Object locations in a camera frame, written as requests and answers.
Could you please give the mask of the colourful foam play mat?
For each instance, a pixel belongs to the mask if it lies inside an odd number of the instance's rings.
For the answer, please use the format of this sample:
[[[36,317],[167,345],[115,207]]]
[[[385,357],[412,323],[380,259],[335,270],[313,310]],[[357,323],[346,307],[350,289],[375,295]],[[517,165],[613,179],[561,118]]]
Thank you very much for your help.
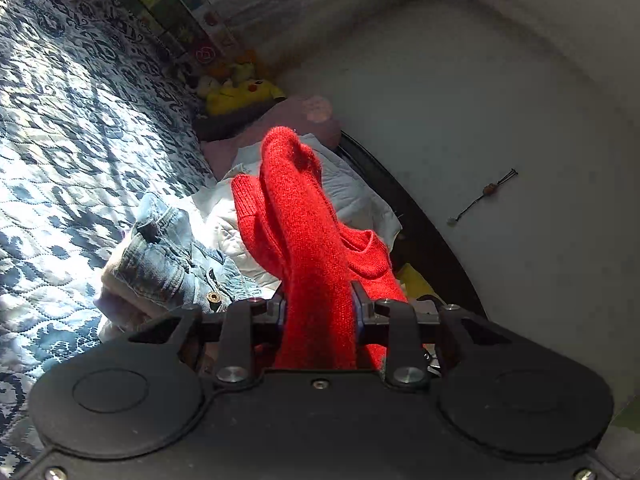
[[[117,0],[175,57],[207,66],[239,51],[239,44],[208,0]]]

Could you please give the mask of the wall hanging charm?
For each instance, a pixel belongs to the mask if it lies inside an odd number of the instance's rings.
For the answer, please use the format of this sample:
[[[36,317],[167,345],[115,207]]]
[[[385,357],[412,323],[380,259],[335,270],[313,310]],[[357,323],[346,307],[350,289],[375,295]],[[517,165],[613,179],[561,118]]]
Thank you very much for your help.
[[[467,214],[471,208],[473,208],[476,204],[480,203],[482,200],[486,200],[486,198],[494,196],[498,189],[501,188],[506,182],[518,176],[518,170],[515,168],[511,168],[503,177],[495,182],[489,182],[484,186],[480,195],[477,198],[474,198],[468,206],[466,206],[462,211],[460,211],[456,216],[450,217],[447,220],[448,226],[455,226],[462,217]]]

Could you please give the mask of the black headboard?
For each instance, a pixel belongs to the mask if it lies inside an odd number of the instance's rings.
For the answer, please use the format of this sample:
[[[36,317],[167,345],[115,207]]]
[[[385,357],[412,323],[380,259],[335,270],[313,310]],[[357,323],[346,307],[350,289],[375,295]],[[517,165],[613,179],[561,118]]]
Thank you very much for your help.
[[[401,224],[392,249],[393,267],[411,264],[443,300],[458,304],[482,318],[480,297],[462,264],[424,211],[395,177],[346,132],[335,153],[390,205]]]

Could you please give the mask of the pink cushion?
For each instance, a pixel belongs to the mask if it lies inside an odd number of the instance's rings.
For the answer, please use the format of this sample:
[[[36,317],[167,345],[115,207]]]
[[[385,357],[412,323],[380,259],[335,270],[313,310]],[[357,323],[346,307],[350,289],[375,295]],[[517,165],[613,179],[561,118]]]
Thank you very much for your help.
[[[217,180],[232,167],[240,148],[259,143],[270,129],[280,126],[300,136],[311,133],[331,150],[342,136],[332,105],[323,96],[290,96],[279,102],[252,104],[230,114],[198,118],[193,123],[203,155]]]

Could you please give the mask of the yellow plush toy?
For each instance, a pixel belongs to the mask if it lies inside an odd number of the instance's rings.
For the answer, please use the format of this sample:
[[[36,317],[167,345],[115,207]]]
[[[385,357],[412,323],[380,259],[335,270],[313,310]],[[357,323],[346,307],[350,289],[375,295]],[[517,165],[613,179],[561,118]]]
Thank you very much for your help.
[[[224,82],[210,75],[201,76],[195,92],[204,101],[209,116],[228,115],[256,104],[284,100],[286,94],[273,82],[259,78],[254,63],[233,63],[223,75]]]

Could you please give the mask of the blue denim garment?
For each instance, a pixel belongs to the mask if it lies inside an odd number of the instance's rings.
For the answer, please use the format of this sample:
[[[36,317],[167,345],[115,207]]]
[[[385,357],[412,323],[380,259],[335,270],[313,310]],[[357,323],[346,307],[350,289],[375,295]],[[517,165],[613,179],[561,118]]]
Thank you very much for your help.
[[[194,237],[185,210],[154,193],[140,200],[103,283],[152,318],[181,307],[222,312],[232,302],[260,295],[258,284],[230,257]]]

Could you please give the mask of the blue patterned quilt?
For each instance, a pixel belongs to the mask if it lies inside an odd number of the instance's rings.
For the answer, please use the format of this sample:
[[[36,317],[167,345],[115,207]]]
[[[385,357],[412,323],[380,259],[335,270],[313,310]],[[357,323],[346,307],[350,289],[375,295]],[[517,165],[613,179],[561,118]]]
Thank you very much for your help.
[[[1,470],[39,452],[27,396],[98,343],[100,272],[140,198],[209,170],[190,96],[114,0],[1,0]]]

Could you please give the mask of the red knit sweater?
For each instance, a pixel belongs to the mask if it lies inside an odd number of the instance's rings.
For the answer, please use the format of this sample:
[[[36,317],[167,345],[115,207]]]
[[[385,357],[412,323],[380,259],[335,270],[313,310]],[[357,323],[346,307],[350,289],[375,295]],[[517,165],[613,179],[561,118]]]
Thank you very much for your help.
[[[314,151],[291,129],[273,128],[262,141],[259,174],[239,174],[231,189],[245,247],[283,287],[286,315],[274,366],[380,370],[385,349],[357,342],[352,282],[371,299],[405,295],[375,232],[337,219]]]

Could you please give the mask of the folded towel stack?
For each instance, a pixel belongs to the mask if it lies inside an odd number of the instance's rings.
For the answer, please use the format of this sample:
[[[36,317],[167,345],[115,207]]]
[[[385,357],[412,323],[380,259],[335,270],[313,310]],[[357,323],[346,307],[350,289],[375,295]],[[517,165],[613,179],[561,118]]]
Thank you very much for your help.
[[[164,314],[165,309],[138,295],[129,285],[116,278],[119,254],[114,252],[101,273],[101,291],[93,299],[101,312],[98,337],[107,342],[121,334],[135,332],[151,318]]]

